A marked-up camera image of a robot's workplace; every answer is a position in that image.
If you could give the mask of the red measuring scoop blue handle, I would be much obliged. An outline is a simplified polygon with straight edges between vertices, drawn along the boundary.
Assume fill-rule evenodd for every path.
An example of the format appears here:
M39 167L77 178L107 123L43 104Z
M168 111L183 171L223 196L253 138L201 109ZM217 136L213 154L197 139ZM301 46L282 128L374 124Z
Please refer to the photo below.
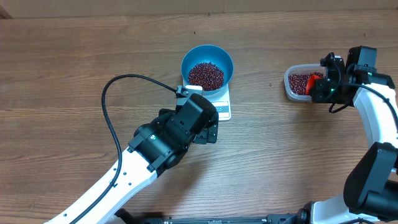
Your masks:
M310 90L313 88L314 84L315 84L315 80L321 79L320 76L318 75L311 75L310 78L308 79L307 85L306 85L306 89L305 92L307 95L310 94Z

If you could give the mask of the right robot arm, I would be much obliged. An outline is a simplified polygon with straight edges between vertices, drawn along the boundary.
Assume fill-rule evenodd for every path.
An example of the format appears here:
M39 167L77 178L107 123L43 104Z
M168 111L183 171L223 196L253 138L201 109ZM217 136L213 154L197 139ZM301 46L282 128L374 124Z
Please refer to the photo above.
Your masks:
M314 103L356 108L363 121L368 151L345 181L343 193L310 203L305 223L374 223L397 220L397 104L395 84L375 68L377 50L353 47L343 60L330 52L320 60L324 78L311 79Z

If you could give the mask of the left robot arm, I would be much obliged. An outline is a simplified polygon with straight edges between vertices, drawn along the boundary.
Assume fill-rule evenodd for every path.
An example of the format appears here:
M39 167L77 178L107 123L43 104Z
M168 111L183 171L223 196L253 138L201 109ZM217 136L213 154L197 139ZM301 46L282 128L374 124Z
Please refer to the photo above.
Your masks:
M134 133L122 160L51 223L107 223L135 194L165 170L176 166L191 143L214 143L209 129L218 112L206 98L192 94L175 110L161 109L157 118Z

